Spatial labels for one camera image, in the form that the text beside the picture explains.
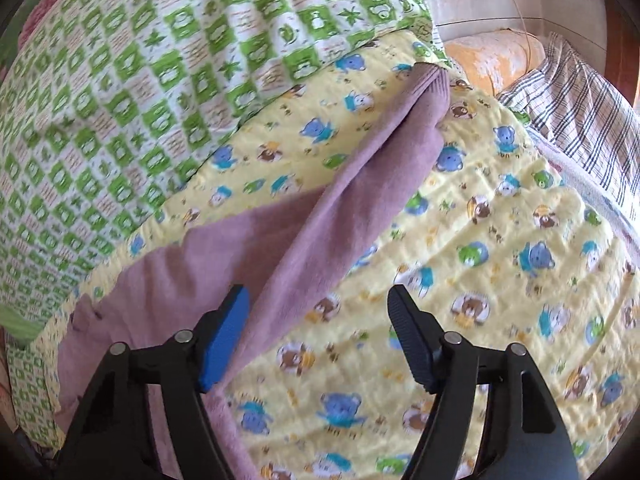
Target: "cable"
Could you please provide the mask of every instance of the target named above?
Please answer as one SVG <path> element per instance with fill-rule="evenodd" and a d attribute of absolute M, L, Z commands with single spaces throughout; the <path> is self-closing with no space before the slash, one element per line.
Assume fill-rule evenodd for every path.
<path fill-rule="evenodd" d="M 513 5 L 516 6 L 516 10 L 518 11 L 518 16 L 520 17 L 520 21 L 522 22 L 522 28 L 524 29 L 525 37 L 527 38 L 527 66 L 526 70 L 529 69 L 529 63 L 531 62 L 531 43 L 529 42 L 529 33 L 527 32 L 527 25 L 524 23 L 524 18 L 522 17 L 522 13 L 520 12 L 520 7 L 516 0 L 513 0 Z"/>

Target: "pink towel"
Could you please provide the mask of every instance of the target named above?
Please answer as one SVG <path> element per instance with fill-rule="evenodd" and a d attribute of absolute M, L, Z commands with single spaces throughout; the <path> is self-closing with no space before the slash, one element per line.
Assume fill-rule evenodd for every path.
<path fill-rule="evenodd" d="M 152 251 L 124 270 L 98 303 L 83 296 L 59 346 L 60 427 L 68 429 L 113 342 L 134 349 L 161 344 L 192 328 L 233 283 L 242 283 L 254 298 L 251 313 L 223 381 L 204 405 L 236 478 L 259 478 L 226 405 L 225 385 L 295 327 L 402 211 L 440 154 L 436 123 L 448 105 L 446 72 L 416 64 L 329 186 L 193 228 L 181 245 Z M 156 391 L 150 406 L 163 470 L 179 476 Z"/>

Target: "yellow printed quilt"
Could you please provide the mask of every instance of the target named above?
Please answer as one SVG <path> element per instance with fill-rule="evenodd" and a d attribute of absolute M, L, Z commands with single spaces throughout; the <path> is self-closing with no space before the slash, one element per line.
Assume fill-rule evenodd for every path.
<path fill-rule="evenodd" d="M 417 59 L 438 62 L 412 33 L 391 33 L 277 99 L 76 294 L 108 294 L 123 268 L 193 225 L 330 182 Z M 527 345 L 585 477 L 638 405 L 640 274 L 623 244 L 563 185 L 510 111 L 453 73 L 451 85 L 440 125 L 447 144 L 434 171 L 332 294 L 227 390 L 266 479 L 404 471 L 432 399 L 390 328 L 385 299 L 394 283 L 476 345 Z M 57 344 L 75 300 L 31 346 L 44 359 L 54 408 Z M 485 398 L 479 390 L 461 476 L 474 462 Z"/>

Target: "striped pillow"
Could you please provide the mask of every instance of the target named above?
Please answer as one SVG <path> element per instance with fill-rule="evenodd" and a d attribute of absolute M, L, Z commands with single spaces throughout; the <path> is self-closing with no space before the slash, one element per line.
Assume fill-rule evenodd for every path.
<path fill-rule="evenodd" d="M 526 111 L 532 126 L 609 191 L 640 224 L 640 119 L 618 90 L 552 33 L 546 59 L 497 99 Z"/>

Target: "blue gripper pad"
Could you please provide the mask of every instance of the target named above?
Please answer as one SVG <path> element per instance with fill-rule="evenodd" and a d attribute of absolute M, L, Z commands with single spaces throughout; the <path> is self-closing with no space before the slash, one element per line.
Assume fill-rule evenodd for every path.
<path fill-rule="evenodd" d="M 198 377 L 201 391 L 208 392 L 222 379 L 248 316 L 249 292 L 242 287 L 204 352 Z"/>

